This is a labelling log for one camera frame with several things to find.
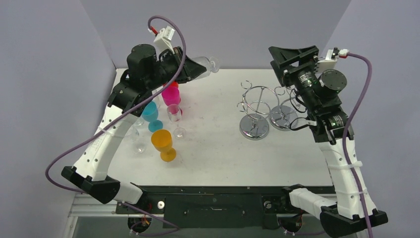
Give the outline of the pink wine glass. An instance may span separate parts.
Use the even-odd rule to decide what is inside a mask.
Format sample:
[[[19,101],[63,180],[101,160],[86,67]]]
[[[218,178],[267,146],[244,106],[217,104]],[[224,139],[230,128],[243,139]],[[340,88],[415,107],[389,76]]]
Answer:
[[[175,109],[170,109],[170,105],[180,104],[181,96],[179,89],[175,86],[169,86],[161,93],[161,96],[163,98],[164,103],[167,105],[167,112],[174,113]]]

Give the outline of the tall chrome glass rack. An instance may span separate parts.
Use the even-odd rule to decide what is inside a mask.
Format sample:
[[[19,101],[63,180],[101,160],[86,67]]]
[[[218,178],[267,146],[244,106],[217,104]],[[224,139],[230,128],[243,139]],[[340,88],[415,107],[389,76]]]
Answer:
[[[296,90],[294,88],[286,87],[285,93],[289,97],[271,109],[268,116],[270,124],[280,131],[290,131],[289,126],[293,120],[298,118],[298,113],[306,111],[303,104],[296,99]]]

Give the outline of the blue wine glass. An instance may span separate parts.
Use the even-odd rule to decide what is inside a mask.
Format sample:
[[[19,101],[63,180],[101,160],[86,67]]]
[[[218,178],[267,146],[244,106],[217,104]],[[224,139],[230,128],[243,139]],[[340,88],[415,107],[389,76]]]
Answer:
[[[150,132],[155,132],[157,130],[163,129],[163,122],[158,119],[158,108],[155,102],[149,102],[145,107],[141,114],[141,117],[147,121],[148,130]]]

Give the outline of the clear wine glass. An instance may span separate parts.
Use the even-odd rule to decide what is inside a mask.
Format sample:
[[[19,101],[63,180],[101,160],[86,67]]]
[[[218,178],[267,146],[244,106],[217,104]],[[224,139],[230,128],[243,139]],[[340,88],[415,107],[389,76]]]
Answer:
[[[140,127],[145,123],[145,120],[142,117],[138,117],[137,120],[133,123],[133,126]]]

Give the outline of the red wine glass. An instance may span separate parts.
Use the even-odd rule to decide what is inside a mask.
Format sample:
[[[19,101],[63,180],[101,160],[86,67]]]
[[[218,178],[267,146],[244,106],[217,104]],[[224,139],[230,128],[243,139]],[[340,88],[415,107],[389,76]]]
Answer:
[[[172,82],[171,84],[169,84],[169,87],[175,87],[175,88],[178,88],[179,87],[179,84],[177,83],[177,82]]]

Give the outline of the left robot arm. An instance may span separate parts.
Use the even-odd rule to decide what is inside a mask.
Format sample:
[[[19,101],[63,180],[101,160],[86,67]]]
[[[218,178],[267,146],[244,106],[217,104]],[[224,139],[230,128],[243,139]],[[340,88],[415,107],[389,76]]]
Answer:
[[[102,122],[94,140],[88,143],[82,156],[72,166],[65,166],[61,175],[97,201],[128,202],[135,213],[147,209],[143,191],[130,183],[108,176],[111,161],[127,131],[141,116],[152,92],[167,84],[174,75],[179,84],[187,83],[206,72],[206,67],[189,57],[182,62],[183,50],[176,47],[157,55],[154,46],[133,47],[127,57],[127,70],[114,86],[107,100]]]

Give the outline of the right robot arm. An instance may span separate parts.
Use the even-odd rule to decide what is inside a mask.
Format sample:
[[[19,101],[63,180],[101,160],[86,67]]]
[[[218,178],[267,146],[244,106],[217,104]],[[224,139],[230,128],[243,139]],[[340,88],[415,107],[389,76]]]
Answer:
[[[280,85],[292,87],[297,102],[306,108],[306,127],[325,158],[336,193],[336,200],[328,200],[296,184],[283,188],[280,207],[286,212],[297,208],[315,216],[332,238],[362,231],[372,237],[372,228],[386,224],[388,216],[377,208],[364,183],[351,127],[355,111],[346,114],[339,98],[347,79],[335,69],[339,59],[353,54],[347,49],[333,48],[321,59],[316,46],[301,49],[271,46],[268,50]]]

